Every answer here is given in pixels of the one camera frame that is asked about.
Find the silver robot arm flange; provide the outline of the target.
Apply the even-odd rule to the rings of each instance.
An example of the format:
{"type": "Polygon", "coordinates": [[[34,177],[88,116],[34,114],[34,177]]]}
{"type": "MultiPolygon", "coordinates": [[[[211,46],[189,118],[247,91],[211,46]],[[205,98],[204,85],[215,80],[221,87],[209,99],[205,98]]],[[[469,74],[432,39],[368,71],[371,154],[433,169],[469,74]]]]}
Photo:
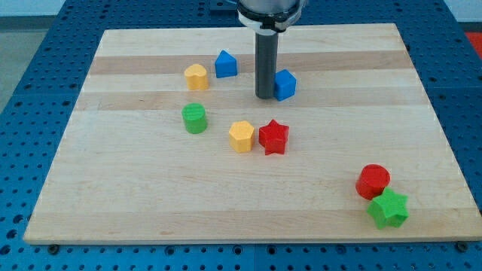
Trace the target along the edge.
{"type": "Polygon", "coordinates": [[[239,0],[238,20],[259,35],[284,32],[301,17],[307,0],[239,0]]]}

